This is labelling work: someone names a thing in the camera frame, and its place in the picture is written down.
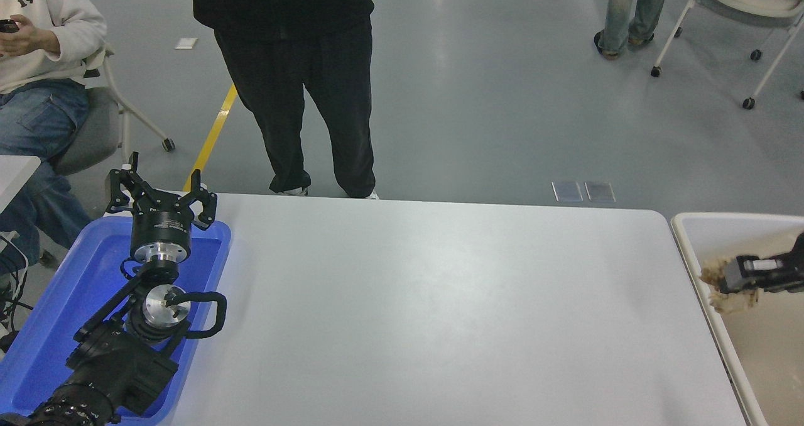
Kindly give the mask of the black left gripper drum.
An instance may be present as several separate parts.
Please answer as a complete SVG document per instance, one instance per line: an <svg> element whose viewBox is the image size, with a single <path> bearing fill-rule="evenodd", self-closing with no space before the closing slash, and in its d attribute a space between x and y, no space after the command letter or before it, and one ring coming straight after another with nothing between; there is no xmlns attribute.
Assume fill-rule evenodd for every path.
<svg viewBox="0 0 804 426"><path fill-rule="evenodd" d="M190 247L190 230L195 214L189 206L175 208L178 197L168 194L159 202L141 196L133 202L132 248L153 243L169 243Z"/></svg>

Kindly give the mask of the seated person's hand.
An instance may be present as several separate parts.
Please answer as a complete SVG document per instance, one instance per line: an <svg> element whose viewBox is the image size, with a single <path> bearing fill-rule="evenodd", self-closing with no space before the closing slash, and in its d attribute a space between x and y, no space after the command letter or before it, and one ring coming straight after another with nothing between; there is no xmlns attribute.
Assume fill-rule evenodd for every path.
<svg viewBox="0 0 804 426"><path fill-rule="evenodd" d="M2 57L19 57L40 49L60 56L60 42L51 29L38 28L20 14L12 14L9 19L16 23L18 31L1 34Z"/></svg>

